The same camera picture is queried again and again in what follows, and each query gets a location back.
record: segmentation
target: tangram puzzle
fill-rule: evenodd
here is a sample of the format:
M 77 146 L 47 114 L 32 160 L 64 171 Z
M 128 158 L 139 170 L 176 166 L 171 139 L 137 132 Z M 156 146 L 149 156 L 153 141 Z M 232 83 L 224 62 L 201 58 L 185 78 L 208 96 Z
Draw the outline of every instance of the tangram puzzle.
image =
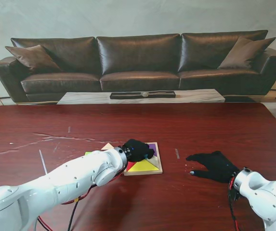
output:
M 162 166 L 160 161 L 160 155 L 157 142 L 147 143 L 151 149 L 155 151 L 154 156 L 151 159 L 145 159 L 140 162 L 128 162 L 127 168 L 124 171 L 125 176 L 132 175 L 150 175 L 161 174 Z M 110 143 L 106 144 L 101 150 L 108 150 L 114 148 Z

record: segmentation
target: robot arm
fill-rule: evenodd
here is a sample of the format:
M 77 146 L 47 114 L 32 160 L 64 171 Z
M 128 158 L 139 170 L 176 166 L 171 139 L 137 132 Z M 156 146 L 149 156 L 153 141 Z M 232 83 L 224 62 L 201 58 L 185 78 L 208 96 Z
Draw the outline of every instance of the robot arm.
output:
M 240 171 L 220 151 L 190 155 L 187 160 L 197 161 L 208 170 L 192 170 L 190 174 L 193 176 L 221 183 L 230 183 L 232 176 L 236 176 L 234 189 L 249 200 L 253 211 L 263 219 L 265 230 L 276 231 L 276 181 L 268 181 L 247 168 Z
M 263 219 L 265 230 L 276 231 L 276 181 L 268 181 L 260 173 L 245 168 L 238 173 L 233 186 Z
M 153 154 L 147 144 L 129 140 L 122 148 L 94 151 L 28 183 L 1 186 L 0 230 L 26 231 L 45 211 L 86 194 L 93 186 L 107 184 L 126 168 L 127 161 Z

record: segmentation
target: black cable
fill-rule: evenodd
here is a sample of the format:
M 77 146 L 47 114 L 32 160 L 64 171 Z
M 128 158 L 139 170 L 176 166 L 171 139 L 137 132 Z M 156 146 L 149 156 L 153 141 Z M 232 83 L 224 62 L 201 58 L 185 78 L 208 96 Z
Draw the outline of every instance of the black cable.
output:
M 37 220 L 46 231 L 50 231 L 49 229 L 46 228 L 46 226 L 44 226 L 44 224 L 39 219 L 37 219 Z
M 117 177 L 117 176 L 119 176 L 120 174 L 122 174 L 123 171 L 127 168 L 127 165 L 128 165 L 128 162 L 126 163 L 125 167 L 115 175 L 115 177 Z M 71 213 L 71 217 L 70 217 L 70 221 L 69 221 L 69 225 L 68 225 L 67 231 L 70 231 L 71 223 L 72 223 L 72 220 L 73 220 L 73 218 L 74 218 L 74 214 L 75 214 L 75 211 L 76 211 L 76 208 L 77 208 L 77 205 L 78 205 L 79 200 L 80 200 L 80 199 L 78 198 L 78 201 L 76 202 L 76 204 L 75 204 L 75 206 L 74 206 L 74 209 L 72 210 L 72 213 Z
M 228 200 L 229 200 L 229 207 L 230 207 L 230 211 L 231 211 L 231 216 L 232 216 L 232 220 L 233 220 L 233 222 L 234 222 L 234 228 L 235 228 L 235 230 L 236 231 L 241 231 L 240 230 L 240 228 L 239 228 L 239 226 L 238 226 L 238 224 L 237 224 L 237 221 L 236 221 L 236 217 L 235 217 L 235 215 L 234 215 L 234 210 L 233 210 L 233 205 L 232 205 L 232 200 L 231 200 L 231 194 L 230 194 L 230 192 L 231 192 L 231 188 L 230 188 L 230 185 L 231 184 L 233 184 L 231 181 L 233 181 L 234 180 L 234 178 L 231 178 L 230 179 L 230 182 L 229 182 L 229 184 L 228 184 Z
M 72 214 L 71 214 L 71 217 L 70 217 L 70 221 L 69 221 L 69 225 L 68 225 L 68 229 L 67 229 L 67 231 L 70 231 L 70 227 L 71 227 L 72 219 L 74 218 L 74 214 L 75 214 L 75 211 L 76 211 L 76 208 L 77 208 L 78 202 L 79 202 L 79 200 L 76 202 L 76 204 L 75 204 L 75 206 L 74 206 L 74 209 L 72 210 Z

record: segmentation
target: white wall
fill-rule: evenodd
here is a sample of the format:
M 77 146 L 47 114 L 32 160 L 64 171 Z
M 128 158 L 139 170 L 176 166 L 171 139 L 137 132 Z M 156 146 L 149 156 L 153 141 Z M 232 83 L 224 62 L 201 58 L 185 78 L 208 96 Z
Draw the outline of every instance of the white wall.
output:
M 0 59 L 10 38 L 76 38 L 268 29 L 276 0 L 0 0 Z M 271 45 L 276 49 L 276 40 Z M 0 96 L 8 96 L 0 82 Z

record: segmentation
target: marble coffee table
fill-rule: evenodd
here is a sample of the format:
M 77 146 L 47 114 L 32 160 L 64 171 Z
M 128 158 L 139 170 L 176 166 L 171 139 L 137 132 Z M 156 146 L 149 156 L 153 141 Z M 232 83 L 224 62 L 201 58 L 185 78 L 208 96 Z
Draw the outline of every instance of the marble coffee table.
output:
M 176 90 L 176 98 L 112 100 L 111 92 L 68 92 L 57 104 L 105 103 L 223 103 L 225 98 L 215 89 Z

